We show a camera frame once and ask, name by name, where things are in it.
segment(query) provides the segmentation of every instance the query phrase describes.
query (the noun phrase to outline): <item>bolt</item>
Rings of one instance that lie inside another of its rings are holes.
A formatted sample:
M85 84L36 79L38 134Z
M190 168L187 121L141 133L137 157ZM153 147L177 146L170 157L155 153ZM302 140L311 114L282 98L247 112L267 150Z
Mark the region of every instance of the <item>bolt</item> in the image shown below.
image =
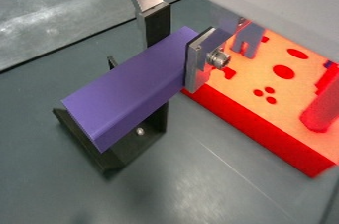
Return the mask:
M221 48L217 48L207 58L207 63L217 69L222 70L227 67L231 61L231 55L226 54Z
M137 132L137 134L138 134L139 136L143 136L143 135L145 135L145 130L143 130L142 127L138 127L137 130L135 130L135 132Z

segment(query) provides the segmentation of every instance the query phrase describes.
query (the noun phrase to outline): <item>purple foam block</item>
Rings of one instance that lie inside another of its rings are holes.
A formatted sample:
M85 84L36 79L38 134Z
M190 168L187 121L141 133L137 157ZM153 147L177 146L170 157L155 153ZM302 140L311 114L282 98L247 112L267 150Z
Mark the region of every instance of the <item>purple foam block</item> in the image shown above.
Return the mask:
M182 28L63 100L101 152L182 90L186 45L197 35Z

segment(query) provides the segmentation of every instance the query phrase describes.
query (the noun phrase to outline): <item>red platform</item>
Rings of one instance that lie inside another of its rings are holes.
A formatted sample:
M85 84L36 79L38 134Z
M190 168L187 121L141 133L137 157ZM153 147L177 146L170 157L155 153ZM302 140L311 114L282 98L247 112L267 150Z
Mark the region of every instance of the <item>red platform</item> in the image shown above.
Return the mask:
M226 71L214 70L209 83L191 94L254 140L310 177L339 164L339 119L326 133L310 131L299 116L317 98L327 59L266 31L254 59L234 53Z

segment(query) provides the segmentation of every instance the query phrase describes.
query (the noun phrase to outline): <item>gray floor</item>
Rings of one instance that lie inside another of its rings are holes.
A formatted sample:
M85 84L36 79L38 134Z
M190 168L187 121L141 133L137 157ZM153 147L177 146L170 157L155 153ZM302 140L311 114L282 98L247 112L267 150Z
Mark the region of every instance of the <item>gray floor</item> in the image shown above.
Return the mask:
M177 3L174 30L209 27L207 8ZM0 75L0 223L319 223L339 169L310 179L182 94L165 137L99 175L52 108L107 72L107 56L141 51L133 21Z
M134 18L130 0L0 3L0 71Z

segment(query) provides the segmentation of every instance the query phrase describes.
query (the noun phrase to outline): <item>black metal stand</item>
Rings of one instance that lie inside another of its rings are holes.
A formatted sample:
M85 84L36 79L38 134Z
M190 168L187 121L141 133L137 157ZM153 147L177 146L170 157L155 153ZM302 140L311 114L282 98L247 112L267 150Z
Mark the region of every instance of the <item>black metal stand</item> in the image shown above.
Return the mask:
M109 65L110 69L117 67L117 62L113 56L109 58ZM74 134L76 142L83 147L90 159L94 161L102 173L107 173L127 166L161 138L161 136L166 133L167 128L167 113L169 103L166 103L145 119L145 121L127 133L127 135L105 153L101 153L79 124L74 120L68 110L59 108L54 109L54 114Z

